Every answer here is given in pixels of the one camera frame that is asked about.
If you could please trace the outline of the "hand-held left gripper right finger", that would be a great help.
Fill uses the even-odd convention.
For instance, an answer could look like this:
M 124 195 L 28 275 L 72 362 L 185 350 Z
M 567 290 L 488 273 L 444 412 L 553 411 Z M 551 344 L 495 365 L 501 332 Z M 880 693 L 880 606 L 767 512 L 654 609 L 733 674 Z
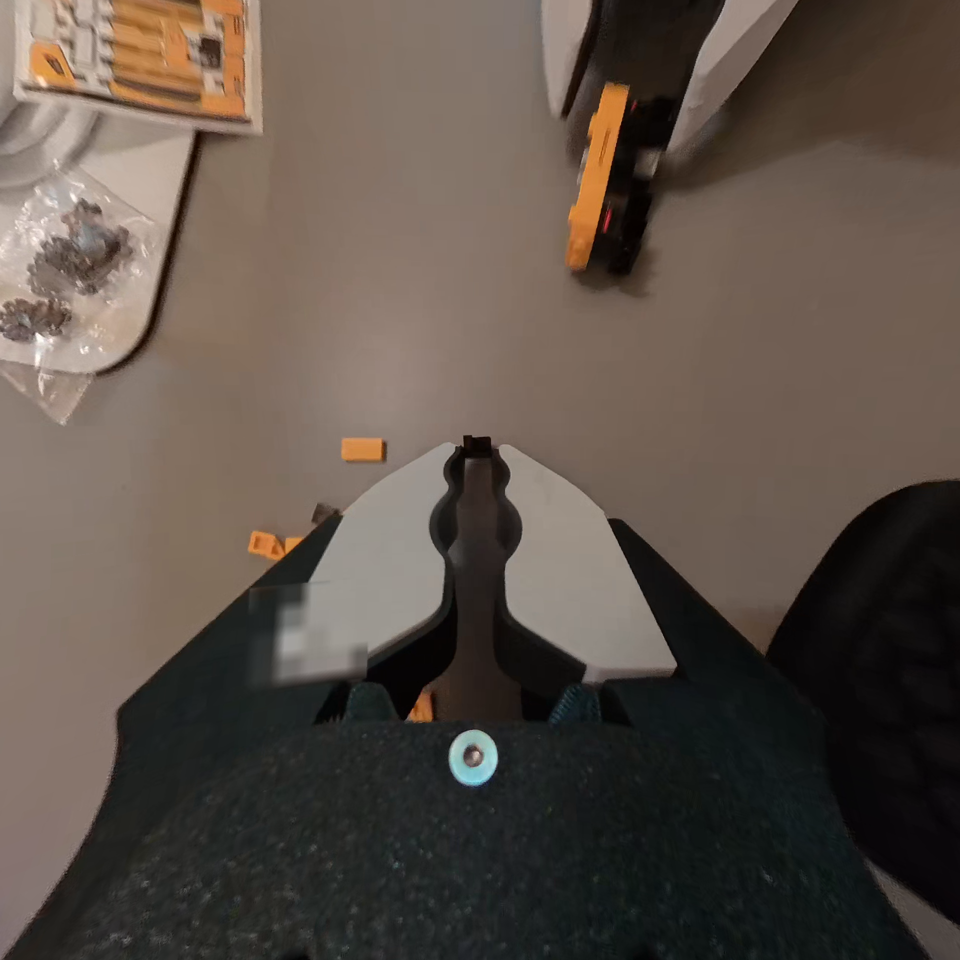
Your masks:
M 497 538 L 506 554 L 493 648 L 522 690 L 671 677 L 677 660 L 614 528 L 579 487 L 518 448 L 491 459 Z

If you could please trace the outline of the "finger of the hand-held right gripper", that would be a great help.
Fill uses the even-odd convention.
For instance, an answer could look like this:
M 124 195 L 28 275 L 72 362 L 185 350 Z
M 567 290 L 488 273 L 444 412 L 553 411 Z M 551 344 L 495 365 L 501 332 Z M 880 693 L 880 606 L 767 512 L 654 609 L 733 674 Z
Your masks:
M 666 154 L 682 154 L 759 61 L 796 1 L 726 1 L 707 33 L 680 99 Z
M 594 49 L 598 2 L 541 1 L 539 7 L 548 108 L 554 117 L 566 119 Z

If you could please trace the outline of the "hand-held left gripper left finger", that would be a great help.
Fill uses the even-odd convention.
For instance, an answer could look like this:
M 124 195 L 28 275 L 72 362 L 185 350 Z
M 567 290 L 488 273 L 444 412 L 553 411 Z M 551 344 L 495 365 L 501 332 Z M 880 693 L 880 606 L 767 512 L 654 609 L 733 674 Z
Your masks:
M 443 442 L 342 514 L 306 584 L 306 676 L 415 702 L 451 664 L 460 447 Z

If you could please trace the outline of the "orange black lego car section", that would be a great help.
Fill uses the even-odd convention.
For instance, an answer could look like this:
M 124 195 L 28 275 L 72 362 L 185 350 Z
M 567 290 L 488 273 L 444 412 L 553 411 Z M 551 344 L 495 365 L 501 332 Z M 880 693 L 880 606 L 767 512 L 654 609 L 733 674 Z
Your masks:
M 675 99 L 642 100 L 621 83 L 605 84 L 590 118 L 568 214 L 564 262 L 571 272 L 634 269 L 654 202 L 653 181 L 673 133 Z

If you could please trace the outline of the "pile of small lego pieces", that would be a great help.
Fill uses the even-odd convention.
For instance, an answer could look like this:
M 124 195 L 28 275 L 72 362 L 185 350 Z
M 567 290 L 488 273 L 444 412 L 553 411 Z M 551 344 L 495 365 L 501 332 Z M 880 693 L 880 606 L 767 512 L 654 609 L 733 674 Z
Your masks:
M 311 528 L 320 527 L 327 521 L 341 516 L 341 510 L 320 502 L 316 504 L 311 514 Z M 250 555 L 277 562 L 288 556 L 305 538 L 305 535 L 280 537 L 268 532 L 252 531 L 248 538 L 246 550 Z

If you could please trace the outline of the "plastic bag with lego pieces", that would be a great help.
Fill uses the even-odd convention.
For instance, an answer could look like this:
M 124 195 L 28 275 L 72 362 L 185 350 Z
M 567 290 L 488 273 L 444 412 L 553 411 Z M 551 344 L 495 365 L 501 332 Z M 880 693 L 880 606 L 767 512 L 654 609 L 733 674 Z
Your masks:
M 87 175 L 50 178 L 11 213 L 1 242 L 2 379 L 64 426 L 94 379 L 144 339 L 166 231 Z

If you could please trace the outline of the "white rounded board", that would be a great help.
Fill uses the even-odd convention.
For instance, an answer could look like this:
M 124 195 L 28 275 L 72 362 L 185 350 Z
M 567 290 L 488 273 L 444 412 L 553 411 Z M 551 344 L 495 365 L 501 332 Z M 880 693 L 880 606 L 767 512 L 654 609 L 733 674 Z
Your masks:
M 2 192 L 3 227 L 12 218 L 14 208 L 23 202 L 34 187 L 60 175 L 88 176 L 165 229 L 166 251 L 150 326 L 142 342 L 119 365 L 146 343 L 154 327 L 162 298 L 172 237 L 179 224 L 181 207 L 186 196 L 194 147 L 194 133 L 189 129 L 151 124 L 129 117 L 102 115 L 90 147 L 78 162 L 45 178 L 35 186 Z

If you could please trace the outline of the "orange sticker sheet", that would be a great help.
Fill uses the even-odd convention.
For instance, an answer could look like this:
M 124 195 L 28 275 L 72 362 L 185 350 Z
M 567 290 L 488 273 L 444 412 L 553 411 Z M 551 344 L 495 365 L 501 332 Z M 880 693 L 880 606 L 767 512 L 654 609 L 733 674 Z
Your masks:
M 261 136 L 258 1 L 12 2 L 13 94 Z

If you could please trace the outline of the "white round stand base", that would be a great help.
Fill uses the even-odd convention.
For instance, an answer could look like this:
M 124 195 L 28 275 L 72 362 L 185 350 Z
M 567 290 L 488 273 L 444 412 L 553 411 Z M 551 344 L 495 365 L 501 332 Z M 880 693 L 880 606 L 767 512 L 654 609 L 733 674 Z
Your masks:
M 100 114 L 57 100 L 20 102 L 2 121 L 1 191 L 32 187 L 89 150 Z

